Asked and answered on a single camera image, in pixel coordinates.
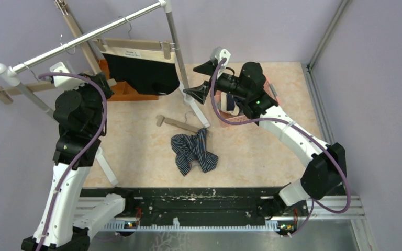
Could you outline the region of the orange wooden tray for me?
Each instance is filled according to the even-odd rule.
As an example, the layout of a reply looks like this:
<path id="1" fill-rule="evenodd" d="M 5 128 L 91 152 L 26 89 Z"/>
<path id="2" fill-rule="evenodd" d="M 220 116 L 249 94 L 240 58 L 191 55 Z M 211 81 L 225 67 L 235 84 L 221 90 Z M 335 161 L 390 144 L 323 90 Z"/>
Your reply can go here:
<path id="1" fill-rule="evenodd" d="M 113 91 L 113 95 L 108 99 L 108 101 L 154 101 L 159 99 L 158 96 L 138 93 L 127 82 L 116 82 L 114 79 L 110 78 L 110 72 L 106 60 L 99 60 L 98 65 L 105 74 L 110 89 Z"/>

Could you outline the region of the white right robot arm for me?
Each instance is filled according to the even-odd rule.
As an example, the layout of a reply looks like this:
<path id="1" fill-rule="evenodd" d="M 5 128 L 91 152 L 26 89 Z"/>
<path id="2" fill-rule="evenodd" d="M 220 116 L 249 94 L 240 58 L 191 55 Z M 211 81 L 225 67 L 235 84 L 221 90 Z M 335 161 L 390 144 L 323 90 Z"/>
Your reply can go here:
<path id="1" fill-rule="evenodd" d="M 305 172 L 274 196 L 276 213 L 288 215 L 296 203 L 309 198 L 318 201 L 337 185 L 348 185 L 343 146 L 317 139 L 290 118 L 265 91 L 266 77 L 260 63 L 245 63 L 238 76 L 220 73 L 225 67 L 224 59 L 195 67 L 194 72 L 208 75 L 210 79 L 198 87 L 185 89 L 184 93 L 201 104 L 208 96 L 214 102 L 217 91 L 240 98 L 238 106 L 247 122 L 271 132 L 299 158 Z"/>

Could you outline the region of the aluminium frame rail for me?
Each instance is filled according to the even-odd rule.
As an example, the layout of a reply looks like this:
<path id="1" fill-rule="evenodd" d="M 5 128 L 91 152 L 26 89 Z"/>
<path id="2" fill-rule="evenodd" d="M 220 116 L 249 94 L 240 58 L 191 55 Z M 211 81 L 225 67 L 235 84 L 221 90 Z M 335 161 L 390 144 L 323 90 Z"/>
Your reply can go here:
<path id="1" fill-rule="evenodd" d="M 103 200 L 103 197 L 80 197 L 73 218 L 77 219 L 87 214 Z M 359 196 L 351 197 L 350 206 L 344 213 L 331 212 L 331 210 L 341 211 L 345 207 L 346 202 L 347 198 L 345 196 L 325 196 L 314 203 L 311 200 L 307 200 L 305 209 L 309 212 L 311 206 L 314 206 L 310 217 L 312 220 L 354 220 L 366 218 Z"/>

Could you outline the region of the black underwear beige waistband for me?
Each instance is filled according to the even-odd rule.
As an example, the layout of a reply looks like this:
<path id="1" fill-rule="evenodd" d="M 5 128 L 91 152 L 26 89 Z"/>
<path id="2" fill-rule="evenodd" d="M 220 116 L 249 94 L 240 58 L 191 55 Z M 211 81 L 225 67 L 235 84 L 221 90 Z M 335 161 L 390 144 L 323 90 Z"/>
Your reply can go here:
<path id="1" fill-rule="evenodd" d="M 179 88 L 180 80 L 174 63 L 104 54 L 110 77 L 127 82 L 144 95 L 168 95 Z"/>

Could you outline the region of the pink plastic basket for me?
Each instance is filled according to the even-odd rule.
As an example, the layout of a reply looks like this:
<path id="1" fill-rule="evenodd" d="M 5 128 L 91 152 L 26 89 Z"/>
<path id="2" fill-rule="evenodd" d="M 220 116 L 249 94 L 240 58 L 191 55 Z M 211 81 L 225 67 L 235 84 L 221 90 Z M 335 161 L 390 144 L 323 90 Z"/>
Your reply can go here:
<path id="1" fill-rule="evenodd" d="M 266 114 L 272 106 L 279 106 L 274 95 L 269 94 L 270 82 L 265 75 L 261 77 L 249 76 L 221 76 L 215 83 L 215 90 L 222 94 L 230 94 L 233 100 L 237 100 L 239 108 L 238 115 L 230 118 L 220 119 L 221 126 L 244 124 L 250 120 Z"/>

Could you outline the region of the beige hanger of navy underwear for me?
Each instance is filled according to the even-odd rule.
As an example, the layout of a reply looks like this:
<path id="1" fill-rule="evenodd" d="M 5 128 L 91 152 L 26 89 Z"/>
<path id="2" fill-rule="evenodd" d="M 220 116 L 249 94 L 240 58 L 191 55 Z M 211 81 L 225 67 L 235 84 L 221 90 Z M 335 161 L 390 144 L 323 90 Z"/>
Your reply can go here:
<path id="1" fill-rule="evenodd" d="M 177 121 L 168 117 L 165 117 L 163 115 L 157 115 L 156 116 L 157 122 L 156 125 L 160 127 L 163 123 L 189 131 L 193 133 L 197 133 L 201 128 L 189 125 L 185 122 Z"/>

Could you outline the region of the beige hanger of black underwear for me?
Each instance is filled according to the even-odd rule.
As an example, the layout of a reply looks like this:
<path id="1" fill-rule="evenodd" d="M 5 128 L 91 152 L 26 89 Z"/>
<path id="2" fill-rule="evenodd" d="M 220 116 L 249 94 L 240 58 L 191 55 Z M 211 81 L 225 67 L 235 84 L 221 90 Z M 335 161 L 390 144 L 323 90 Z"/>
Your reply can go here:
<path id="1" fill-rule="evenodd" d="M 92 39 L 92 42 L 102 54 L 170 64 L 176 63 L 176 53 L 173 52 L 172 42 L 102 37 L 96 37 Z"/>

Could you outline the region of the silver clothes rack rail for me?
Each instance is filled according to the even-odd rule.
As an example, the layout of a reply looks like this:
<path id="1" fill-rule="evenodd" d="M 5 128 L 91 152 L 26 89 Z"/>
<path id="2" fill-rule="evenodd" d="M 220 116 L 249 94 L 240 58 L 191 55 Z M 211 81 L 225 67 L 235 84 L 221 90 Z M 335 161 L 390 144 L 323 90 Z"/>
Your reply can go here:
<path id="1" fill-rule="evenodd" d="M 187 71 L 185 68 L 185 64 L 183 62 L 183 56 L 181 52 L 181 45 L 177 37 L 176 26 L 173 18 L 172 7 L 170 1 L 157 1 L 154 4 L 147 6 L 133 14 L 128 16 L 120 16 L 114 21 L 103 25 L 100 28 L 96 28 L 87 33 L 82 33 L 80 30 L 76 20 L 73 15 L 68 11 L 68 8 L 65 7 L 63 1 L 56 1 L 56 5 L 58 9 L 63 12 L 64 19 L 68 24 L 70 30 L 72 31 L 75 38 L 67 43 L 61 44 L 59 47 L 52 49 L 48 52 L 45 52 L 35 58 L 32 58 L 28 61 L 24 61 L 15 66 L 11 67 L 12 71 L 17 75 L 20 72 L 25 70 L 29 70 L 31 67 L 38 65 L 50 58 L 53 58 L 61 53 L 65 53 L 70 48 L 75 48 L 80 46 L 82 51 L 92 68 L 94 73 L 100 73 L 102 70 L 97 64 L 96 55 L 92 51 L 89 41 L 92 39 L 99 37 L 100 35 L 109 32 L 117 27 L 120 27 L 124 24 L 130 24 L 132 20 L 144 16 L 156 9 L 162 8 L 166 14 L 167 22 L 169 25 L 169 30 L 172 37 L 172 43 L 174 46 L 174 52 L 176 53 L 176 65 L 179 67 L 179 90 L 182 92 L 184 88 L 189 86 Z M 53 109 L 50 108 L 44 101 L 42 101 L 38 96 L 34 93 L 31 93 L 23 83 L 18 84 L 16 86 L 20 91 L 22 91 L 23 95 L 28 98 L 33 104 L 38 106 L 45 114 L 49 117 L 53 116 Z M 159 162 L 158 166 L 164 166 L 164 170 L 160 171 L 157 166 L 153 166 L 151 170 L 148 170 L 146 174 L 139 175 L 138 173 L 134 174 L 131 178 L 133 181 L 133 185 L 137 187 L 165 187 L 165 188 L 182 188 L 189 187 L 193 188 L 196 186 L 196 181 L 194 177 L 180 176 L 179 172 L 173 169 L 170 169 L 169 164 L 165 162 Z"/>

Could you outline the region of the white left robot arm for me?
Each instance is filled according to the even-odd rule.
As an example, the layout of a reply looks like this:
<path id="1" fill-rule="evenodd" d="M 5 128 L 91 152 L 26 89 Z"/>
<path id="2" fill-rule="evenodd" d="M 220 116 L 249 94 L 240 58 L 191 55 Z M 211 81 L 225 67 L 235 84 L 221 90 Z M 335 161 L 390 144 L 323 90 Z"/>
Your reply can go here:
<path id="1" fill-rule="evenodd" d="M 137 212 L 132 192 L 115 188 L 88 213 L 74 216 L 101 137 L 106 135 L 107 101 L 113 92 L 104 73 L 69 77 L 79 83 L 55 101 L 53 117 L 59 125 L 59 139 L 48 201 L 33 236 L 22 241 L 22 250 L 88 250 L 96 233 L 111 219 Z"/>

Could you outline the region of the navy underwear beige waistband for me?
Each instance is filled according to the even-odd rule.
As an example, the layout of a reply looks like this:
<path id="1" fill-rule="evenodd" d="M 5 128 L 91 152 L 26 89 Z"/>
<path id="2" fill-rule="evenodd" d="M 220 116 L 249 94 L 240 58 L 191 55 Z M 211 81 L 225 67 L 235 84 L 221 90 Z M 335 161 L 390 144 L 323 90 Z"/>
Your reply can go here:
<path id="1" fill-rule="evenodd" d="M 241 108 L 238 106 L 235 97 L 231 94 L 220 93 L 219 99 L 216 102 L 219 111 L 229 114 L 231 116 L 238 116 L 242 114 Z"/>

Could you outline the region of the navy white striped underwear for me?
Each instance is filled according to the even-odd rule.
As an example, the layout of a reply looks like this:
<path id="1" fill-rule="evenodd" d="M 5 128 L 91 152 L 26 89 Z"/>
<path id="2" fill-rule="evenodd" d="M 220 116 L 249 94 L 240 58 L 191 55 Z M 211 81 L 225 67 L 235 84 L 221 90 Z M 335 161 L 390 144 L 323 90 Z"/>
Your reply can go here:
<path id="1" fill-rule="evenodd" d="M 171 137 L 175 163 L 183 176 L 195 165 L 199 165 L 203 173 L 216 169 L 219 157 L 207 150 L 208 133 L 206 128 L 201 128 L 194 135 L 177 134 Z"/>

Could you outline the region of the beige clip hanger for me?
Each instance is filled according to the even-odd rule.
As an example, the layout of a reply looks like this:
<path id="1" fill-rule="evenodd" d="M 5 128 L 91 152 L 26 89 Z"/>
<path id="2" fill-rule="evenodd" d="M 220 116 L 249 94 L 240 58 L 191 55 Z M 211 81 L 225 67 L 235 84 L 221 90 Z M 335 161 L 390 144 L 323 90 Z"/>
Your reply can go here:
<path id="1" fill-rule="evenodd" d="M 13 103 L 13 99 L 11 98 L 12 96 L 23 94 L 22 91 L 20 91 L 16 87 L 18 84 L 21 84 L 21 81 L 18 78 L 18 75 L 12 71 L 11 67 L 7 67 L 2 63 L 0 63 L 0 77 L 2 77 L 2 79 L 7 84 L 10 85 L 10 87 L 6 88 L 0 87 L 0 101 L 6 105 L 12 104 Z M 52 76 L 46 76 L 44 77 L 44 79 L 45 79 L 44 81 L 40 80 L 32 84 L 23 84 L 23 86 L 25 86 L 31 93 L 42 92 L 45 90 L 51 90 L 56 88 L 53 83 Z"/>

